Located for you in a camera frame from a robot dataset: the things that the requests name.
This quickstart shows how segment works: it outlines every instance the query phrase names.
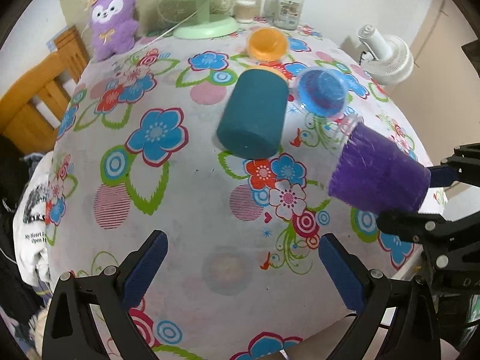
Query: blue plastic cup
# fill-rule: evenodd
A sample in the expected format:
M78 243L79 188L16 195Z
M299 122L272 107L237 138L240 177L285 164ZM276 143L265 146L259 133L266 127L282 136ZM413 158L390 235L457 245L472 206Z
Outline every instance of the blue plastic cup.
M296 80L296 103L321 117L336 117L347 106L347 83L323 67L309 67Z

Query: blue gripper pad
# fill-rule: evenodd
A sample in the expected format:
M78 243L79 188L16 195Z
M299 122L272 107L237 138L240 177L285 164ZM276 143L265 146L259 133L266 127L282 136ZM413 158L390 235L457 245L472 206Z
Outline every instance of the blue gripper pad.
M335 284L345 306L349 310L354 310L357 314L360 314L366 304L364 286L346 261L346 258L350 259L354 256L348 254L333 234L325 234L320 238L318 256L325 269L327 269L328 275Z
M168 249L169 242L167 235L162 231L157 231L156 238L125 280L123 298L121 300L125 311L128 311L132 307L137 307L140 304L148 287L150 287L150 283L165 259Z
M448 165L431 166L430 188L449 187L455 181L458 181L458 173Z

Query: white fan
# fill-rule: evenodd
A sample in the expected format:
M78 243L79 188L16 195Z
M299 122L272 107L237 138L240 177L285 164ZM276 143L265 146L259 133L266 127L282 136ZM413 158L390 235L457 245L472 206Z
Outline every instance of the white fan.
M395 35L384 35L367 24L358 31L358 39L370 50L373 60L364 59L362 68L380 85L396 85L413 71L413 55L408 45Z

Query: small glass jar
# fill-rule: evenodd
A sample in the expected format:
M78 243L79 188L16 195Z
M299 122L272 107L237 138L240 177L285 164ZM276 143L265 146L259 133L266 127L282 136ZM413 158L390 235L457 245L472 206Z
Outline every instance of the small glass jar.
M296 30L302 15L303 0L276 0L273 12L274 26L282 30Z

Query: purple plush toy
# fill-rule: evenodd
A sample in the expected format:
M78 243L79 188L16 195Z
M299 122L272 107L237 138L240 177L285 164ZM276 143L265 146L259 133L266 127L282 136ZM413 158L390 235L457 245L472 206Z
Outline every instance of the purple plush toy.
M97 61L126 53L135 46L138 23L134 10L135 0L96 0L92 4L90 27Z

